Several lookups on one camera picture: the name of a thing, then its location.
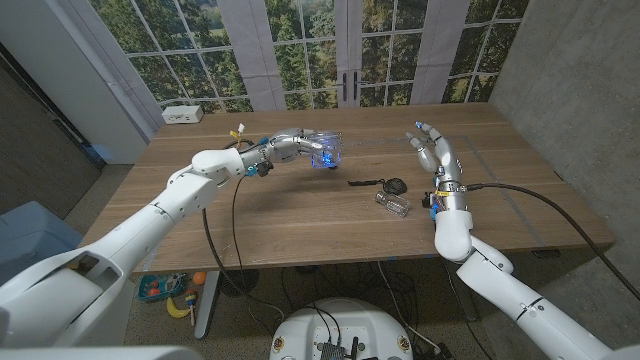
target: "toy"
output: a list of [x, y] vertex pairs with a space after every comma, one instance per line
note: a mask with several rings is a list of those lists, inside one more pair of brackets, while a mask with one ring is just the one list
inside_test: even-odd
[[204, 285], [204, 282], [207, 281], [207, 273], [204, 271], [198, 271], [193, 274], [193, 282], [196, 285]]
[[187, 300], [187, 305], [189, 305], [189, 312], [191, 313], [191, 326], [195, 326], [196, 319], [195, 319], [195, 315], [193, 314], [193, 309], [196, 306], [196, 292], [195, 292], [195, 290], [188, 290], [187, 291], [187, 297], [185, 298], [185, 300]]
[[180, 319], [189, 315], [191, 309], [180, 310], [176, 308], [176, 304], [173, 302], [172, 298], [167, 298], [167, 312], [169, 312], [169, 315], [174, 318]]

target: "gray carpet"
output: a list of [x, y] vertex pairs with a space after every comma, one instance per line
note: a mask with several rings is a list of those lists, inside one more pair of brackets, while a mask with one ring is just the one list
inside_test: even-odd
[[[106, 166], [102, 176], [65, 221], [81, 233], [86, 233], [130, 169], [131, 166], [124, 165]], [[417, 327], [419, 332], [437, 343], [445, 343], [456, 359], [484, 358], [462, 321], [462, 313], [449, 286], [441, 259], [391, 261], [386, 263], [386, 267], [392, 276], [396, 272], [403, 272], [415, 281], [420, 316]], [[300, 275], [293, 268], [285, 270], [285, 285], [294, 307], [299, 308], [324, 297], [353, 296], [357, 295], [357, 290], [366, 290], [357, 297], [379, 306], [397, 318], [388, 291], [379, 286], [368, 289], [362, 286], [361, 279], [372, 274], [369, 264], [364, 263], [359, 267], [355, 264], [326, 265], [321, 270], [327, 279], [317, 273], [317, 293], [313, 275]], [[290, 314], [291, 309], [280, 282], [281, 271], [260, 270], [260, 280], [252, 294], [277, 304], [286, 314]], [[188, 288], [201, 291], [202, 287], [189, 282]], [[178, 296], [175, 300], [178, 307], [186, 306], [184, 296]], [[269, 356], [271, 336], [254, 322], [247, 305], [247, 301], [242, 298], [220, 294], [215, 304], [209, 335], [198, 341], [194, 338], [189, 320], [170, 317], [165, 302], [142, 303], [134, 299], [125, 344], [188, 346], [207, 359], [266, 359]], [[259, 305], [252, 305], [252, 308], [254, 314], [263, 318], [269, 326], [276, 325], [273, 311]], [[483, 346], [495, 357], [482, 325], [472, 323], [471, 326]], [[421, 346], [425, 350], [428, 348], [424, 343]]]

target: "window pane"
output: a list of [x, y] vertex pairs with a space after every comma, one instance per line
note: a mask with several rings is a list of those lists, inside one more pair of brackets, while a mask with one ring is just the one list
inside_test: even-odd
[[427, 0], [399, 0], [396, 30], [422, 29], [427, 13]]
[[494, 24], [489, 34], [482, 60], [478, 66], [481, 72], [499, 72], [507, 59], [509, 48], [516, 37], [520, 24]]
[[362, 32], [391, 31], [393, 0], [364, 0]]
[[172, 0], [137, 0], [136, 2], [162, 50], [193, 48]]
[[472, 72], [476, 66], [480, 48], [487, 32], [487, 26], [468, 28], [462, 31], [456, 58], [453, 60], [451, 73], [449, 75], [458, 75]]
[[362, 39], [362, 80], [371, 83], [387, 81], [389, 36]]
[[467, 90], [469, 89], [469, 81], [471, 76], [449, 79], [447, 81], [447, 87], [444, 89], [444, 96], [442, 96], [443, 103], [461, 103], [464, 102], [464, 98], [467, 96]]
[[204, 53], [202, 59], [209, 69], [218, 95], [223, 97], [247, 95], [233, 50]]
[[389, 85], [387, 105], [408, 105], [413, 84]]
[[307, 43], [311, 86], [321, 89], [336, 84], [336, 42]]
[[222, 108], [220, 107], [220, 103], [217, 101], [194, 101], [193, 105], [200, 105], [202, 108], [202, 112], [205, 114], [220, 114], [222, 113]]
[[265, 0], [273, 41], [302, 39], [300, 14], [295, 0]]
[[334, 36], [336, 21], [331, 0], [302, 0], [302, 15], [307, 38]]
[[216, 97], [196, 54], [168, 55], [167, 60], [192, 98]]
[[471, 86], [469, 94], [470, 102], [486, 102], [489, 101], [491, 91], [496, 85], [497, 76], [477, 76]]
[[91, 0], [90, 2], [125, 53], [156, 50], [129, 0]]
[[158, 102], [185, 97], [162, 57], [141, 56], [129, 61]]
[[496, 6], [498, 6], [498, 0], [471, 0], [465, 23], [474, 24], [491, 20]]
[[422, 34], [400, 34], [393, 39], [390, 81], [413, 80]]
[[520, 19], [524, 16], [529, 0], [502, 0], [498, 19]]
[[302, 44], [278, 45], [275, 48], [284, 90], [306, 89], [308, 86], [307, 66], [304, 62]]
[[284, 94], [284, 101], [287, 103], [287, 110], [311, 109], [309, 94]]
[[198, 47], [231, 45], [216, 0], [180, 0], [180, 8]]
[[251, 112], [251, 102], [249, 99], [237, 99], [237, 100], [225, 100], [224, 106], [227, 108], [227, 112]]
[[315, 109], [334, 109], [338, 107], [338, 91], [318, 91], [313, 93]]
[[360, 89], [360, 106], [383, 106], [384, 86], [373, 86]]

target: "gray wall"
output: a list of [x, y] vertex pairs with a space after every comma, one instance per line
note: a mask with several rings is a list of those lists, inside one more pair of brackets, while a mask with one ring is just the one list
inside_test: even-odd
[[0, 42], [110, 164], [146, 143], [44, 0], [0, 2]]
[[[636, 0], [532, 0], [489, 102], [606, 221], [617, 239], [606, 255], [640, 288], [639, 19]], [[637, 300], [593, 257], [513, 260], [516, 276], [610, 347], [640, 343]], [[501, 358], [544, 358], [480, 305]]]

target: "robotic arm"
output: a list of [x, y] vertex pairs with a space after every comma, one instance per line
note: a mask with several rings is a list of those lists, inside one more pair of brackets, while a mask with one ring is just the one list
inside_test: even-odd
[[449, 261], [463, 263], [457, 274], [470, 288], [496, 305], [551, 359], [602, 359], [612, 350], [577, 322], [513, 276], [513, 265], [498, 250], [472, 236], [471, 213], [464, 200], [462, 166], [447, 139], [433, 127], [416, 123], [435, 144], [429, 150], [407, 133], [422, 167], [435, 172], [436, 250]]
[[273, 163], [335, 148], [287, 129], [246, 150], [205, 150], [167, 188], [100, 240], [45, 259], [0, 288], [0, 347], [73, 346], [95, 327], [136, 265], [186, 216], [210, 205], [231, 179], [265, 176]]

